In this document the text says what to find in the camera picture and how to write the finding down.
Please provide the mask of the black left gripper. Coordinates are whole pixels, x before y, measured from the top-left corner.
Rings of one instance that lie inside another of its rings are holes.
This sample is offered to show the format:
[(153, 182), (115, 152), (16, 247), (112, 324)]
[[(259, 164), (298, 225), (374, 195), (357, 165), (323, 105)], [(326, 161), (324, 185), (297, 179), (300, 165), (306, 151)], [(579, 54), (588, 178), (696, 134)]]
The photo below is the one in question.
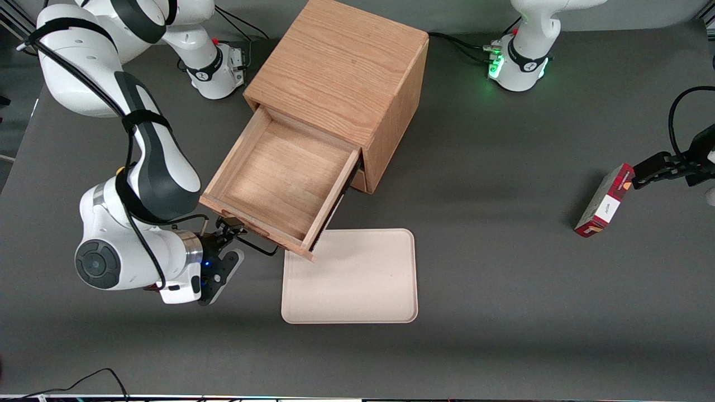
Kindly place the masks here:
[[(708, 180), (713, 180), (713, 162), (710, 153), (714, 150), (714, 124), (694, 136), (686, 150), (686, 159), (691, 166), (700, 170), (689, 170), (686, 175), (687, 186), (697, 186)], [(669, 180), (673, 175), (671, 154), (658, 152), (643, 162), (633, 166), (633, 188), (640, 190), (655, 181)]]

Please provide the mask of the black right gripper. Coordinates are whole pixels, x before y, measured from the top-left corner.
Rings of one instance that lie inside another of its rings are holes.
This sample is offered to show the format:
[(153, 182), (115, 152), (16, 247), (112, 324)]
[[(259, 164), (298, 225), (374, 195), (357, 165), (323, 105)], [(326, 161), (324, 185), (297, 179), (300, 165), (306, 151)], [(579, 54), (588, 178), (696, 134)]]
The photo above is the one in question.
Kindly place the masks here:
[(232, 242), (236, 234), (246, 234), (245, 224), (239, 219), (219, 219), (219, 231), (199, 237), (203, 249), (200, 267), (202, 280), (223, 280), (224, 271), (219, 254)]

